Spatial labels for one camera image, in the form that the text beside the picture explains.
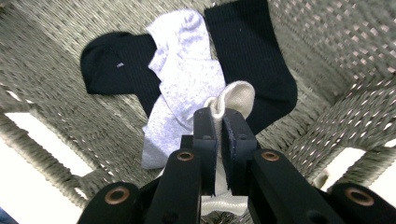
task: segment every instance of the wicker weave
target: wicker weave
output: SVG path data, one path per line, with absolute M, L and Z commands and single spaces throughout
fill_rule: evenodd
M 109 182 L 148 183 L 140 168 L 147 118 L 134 95 L 85 92 L 79 55 L 96 36 L 142 34 L 159 15 L 210 0 L 22 1 L 0 15 L 0 134 L 73 203 Z M 296 79 L 296 108 L 258 134 L 312 180 L 345 147 L 366 150 L 340 181 L 370 185 L 396 158 L 396 5 L 392 1 L 270 0 L 271 18 Z M 93 172 L 72 175 L 5 114 L 29 112 Z

